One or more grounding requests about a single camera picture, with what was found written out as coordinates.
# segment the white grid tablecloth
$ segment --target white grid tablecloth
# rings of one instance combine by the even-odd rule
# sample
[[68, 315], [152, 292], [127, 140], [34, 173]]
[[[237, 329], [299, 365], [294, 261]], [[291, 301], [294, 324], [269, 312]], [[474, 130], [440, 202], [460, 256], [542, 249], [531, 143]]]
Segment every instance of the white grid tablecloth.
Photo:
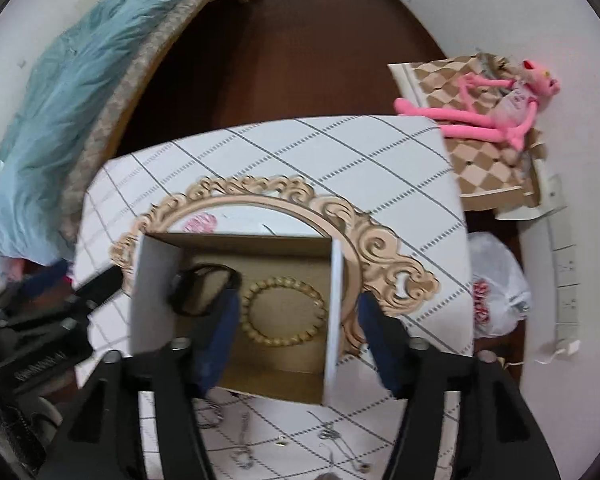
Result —
[[[473, 303], [466, 230], [459, 193], [440, 130], [420, 117], [347, 116], [273, 121], [226, 128], [167, 142], [110, 160], [88, 190], [80, 229], [75, 280], [84, 282], [110, 264], [113, 241], [136, 215], [169, 193], [184, 192], [204, 176], [292, 176], [300, 174], [317, 194], [336, 194], [390, 227], [403, 254], [413, 256], [440, 281], [435, 297], [404, 322], [443, 351], [470, 354]], [[83, 384], [109, 349], [128, 352], [130, 299], [114, 297], [92, 317], [93, 358], [77, 367]], [[392, 451], [404, 402], [379, 383], [371, 356], [346, 356], [336, 375], [339, 396], [330, 406], [310, 406], [247, 396], [215, 388], [210, 398], [224, 409], [218, 428], [203, 430], [219, 479], [313, 480], [330, 469], [343, 480], [382, 477]], [[149, 478], [162, 478], [152, 397], [142, 393], [142, 442]], [[355, 471], [330, 441], [320, 440], [320, 422], [333, 422], [357, 456], [372, 465]], [[436, 478], [450, 475], [459, 402], [448, 394]], [[242, 414], [250, 413], [246, 435], [256, 460], [238, 468]], [[276, 446], [282, 436], [288, 444]]]

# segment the black hair tie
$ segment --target black hair tie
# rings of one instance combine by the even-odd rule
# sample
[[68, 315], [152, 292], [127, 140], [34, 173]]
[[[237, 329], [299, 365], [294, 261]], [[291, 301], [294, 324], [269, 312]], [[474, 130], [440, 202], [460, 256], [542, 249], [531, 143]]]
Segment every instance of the black hair tie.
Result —
[[[200, 293], [205, 278], [216, 272], [228, 272], [229, 275], [224, 285], [216, 296], [208, 303], [205, 309], [198, 314], [190, 314], [184, 310], [184, 304], [187, 298], [193, 294]], [[167, 297], [167, 302], [171, 305], [173, 311], [179, 316], [197, 317], [207, 314], [209, 305], [213, 304], [218, 296], [224, 290], [238, 290], [242, 285], [242, 275], [235, 269], [221, 264], [197, 264], [189, 269], [179, 271], [171, 283], [171, 291]]]

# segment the pink panther plush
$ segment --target pink panther plush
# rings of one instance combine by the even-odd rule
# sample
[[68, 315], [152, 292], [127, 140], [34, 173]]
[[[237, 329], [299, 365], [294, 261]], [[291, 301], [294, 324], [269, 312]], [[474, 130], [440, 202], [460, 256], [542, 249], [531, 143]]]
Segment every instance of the pink panther plush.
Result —
[[[475, 111], [468, 88], [495, 86], [509, 89], [488, 115]], [[544, 106], [549, 98], [560, 91], [560, 84], [547, 69], [535, 61], [524, 60], [517, 79], [486, 79], [473, 73], [458, 78], [460, 97], [467, 110], [451, 108], [418, 108], [407, 99], [396, 99], [394, 107], [400, 115], [424, 116], [442, 121], [459, 121], [474, 124], [440, 124], [445, 137], [508, 142], [521, 151], [525, 146], [525, 135], [534, 125], [538, 107]]]

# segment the ornate mirror frame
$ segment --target ornate mirror frame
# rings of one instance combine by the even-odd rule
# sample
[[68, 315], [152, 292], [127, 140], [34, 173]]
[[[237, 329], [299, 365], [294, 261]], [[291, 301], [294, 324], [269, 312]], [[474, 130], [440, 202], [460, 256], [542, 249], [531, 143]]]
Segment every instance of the ornate mirror frame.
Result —
[[[141, 234], [164, 232], [185, 216], [221, 205], [250, 205], [291, 215], [326, 237], [336, 238], [345, 259], [346, 290], [342, 301], [343, 350], [357, 352], [365, 342], [358, 325], [356, 301], [362, 290], [371, 290], [388, 316], [414, 312], [440, 288], [436, 277], [420, 262], [399, 254], [400, 241], [388, 227], [356, 209], [347, 200], [333, 195], [317, 196], [300, 176], [252, 176], [202, 178], [186, 192], [165, 197], [133, 222], [110, 248], [112, 261], [123, 269], [123, 288], [133, 284], [136, 243]], [[396, 285], [406, 274], [405, 297]]]

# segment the cardboard box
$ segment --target cardboard box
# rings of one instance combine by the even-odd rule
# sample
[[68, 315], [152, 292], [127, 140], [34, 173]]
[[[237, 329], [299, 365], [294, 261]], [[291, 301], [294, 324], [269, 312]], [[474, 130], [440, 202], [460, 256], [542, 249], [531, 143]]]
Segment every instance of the cardboard box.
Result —
[[[343, 259], [331, 238], [155, 233], [142, 238], [132, 294], [132, 353], [160, 348], [189, 335], [191, 318], [176, 316], [166, 298], [176, 272], [192, 263], [224, 264], [242, 274], [242, 292], [254, 282], [285, 276], [301, 280], [322, 296], [329, 315], [318, 334], [303, 344], [271, 348], [236, 329], [229, 364], [219, 386], [250, 395], [320, 404], [332, 395], [340, 354]], [[204, 307], [222, 285], [212, 275], [196, 304]], [[257, 295], [250, 319], [267, 336], [289, 337], [307, 330], [313, 301], [296, 290], [274, 288]]]

